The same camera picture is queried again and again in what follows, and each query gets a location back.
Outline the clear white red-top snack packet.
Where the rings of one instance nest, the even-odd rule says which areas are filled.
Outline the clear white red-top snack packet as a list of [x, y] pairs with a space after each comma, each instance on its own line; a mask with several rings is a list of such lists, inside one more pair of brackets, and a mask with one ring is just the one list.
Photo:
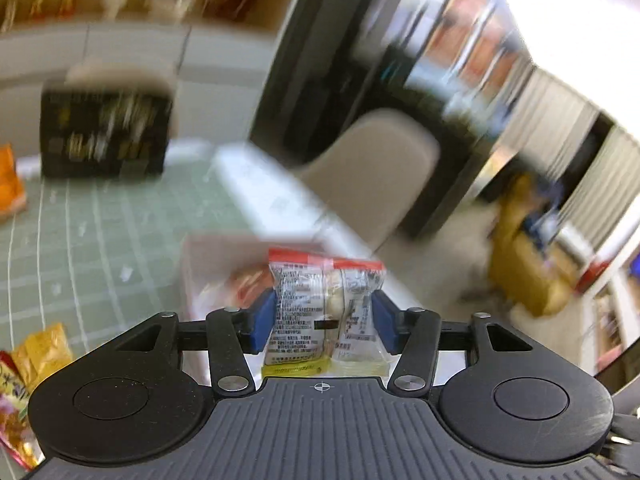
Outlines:
[[273, 247], [269, 267], [277, 307], [262, 376], [388, 375], [372, 307], [382, 262]]

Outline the black gift box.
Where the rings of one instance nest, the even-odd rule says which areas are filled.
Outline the black gift box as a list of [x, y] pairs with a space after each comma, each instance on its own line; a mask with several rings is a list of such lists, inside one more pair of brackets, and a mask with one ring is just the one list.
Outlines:
[[159, 176], [173, 105], [170, 94], [160, 91], [44, 88], [39, 130], [43, 177]]

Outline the orange tissue pack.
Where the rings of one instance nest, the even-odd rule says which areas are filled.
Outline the orange tissue pack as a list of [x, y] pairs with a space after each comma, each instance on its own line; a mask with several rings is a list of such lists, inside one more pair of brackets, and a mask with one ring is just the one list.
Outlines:
[[0, 219], [8, 220], [27, 207], [27, 194], [16, 172], [14, 153], [10, 144], [0, 148]]

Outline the green grid tablecloth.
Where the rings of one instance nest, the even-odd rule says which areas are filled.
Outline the green grid tablecloth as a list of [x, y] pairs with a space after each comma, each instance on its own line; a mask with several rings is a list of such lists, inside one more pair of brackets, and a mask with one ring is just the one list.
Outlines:
[[240, 201], [206, 162], [142, 182], [25, 183], [28, 207], [1, 223], [1, 347], [61, 323], [82, 356], [160, 311], [180, 308], [177, 268], [192, 232], [250, 232]]

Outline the beige chair right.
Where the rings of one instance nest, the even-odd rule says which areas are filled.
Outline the beige chair right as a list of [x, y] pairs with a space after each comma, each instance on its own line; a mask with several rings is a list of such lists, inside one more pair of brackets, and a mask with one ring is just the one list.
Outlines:
[[399, 110], [379, 108], [358, 118], [297, 177], [375, 250], [408, 214], [439, 155], [427, 128]]

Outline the red yellow snack bag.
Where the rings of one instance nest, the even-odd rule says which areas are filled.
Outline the red yellow snack bag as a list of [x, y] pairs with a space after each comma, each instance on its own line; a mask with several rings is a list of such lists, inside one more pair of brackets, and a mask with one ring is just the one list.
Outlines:
[[1, 351], [1, 442], [27, 471], [34, 470], [44, 456], [30, 426], [27, 411], [30, 393], [8, 352]]

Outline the pink open storage box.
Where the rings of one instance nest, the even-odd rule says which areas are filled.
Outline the pink open storage box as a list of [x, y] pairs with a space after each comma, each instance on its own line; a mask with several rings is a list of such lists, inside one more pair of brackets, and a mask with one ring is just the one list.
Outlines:
[[303, 235], [188, 234], [181, 244], [179, 260], [180, 318], [201, 321], [211, 310], [223, 308], [231, 275], [251, 266], [267, 264], [270, 247], [320, 254], [328, 252], [320, 240]]

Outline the white sideboard cabinet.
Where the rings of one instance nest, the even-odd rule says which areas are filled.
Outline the white sideboard cabinet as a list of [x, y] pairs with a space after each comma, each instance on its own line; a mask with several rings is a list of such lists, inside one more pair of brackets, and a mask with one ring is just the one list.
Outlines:
[[39, 151], [40, 93], [82, 62], [149, 67], [177, 83], [178, 135], [220, 145], [248, 139], [279, 39], [233, 26], [63, 22], [1, 38], [1, 140]]

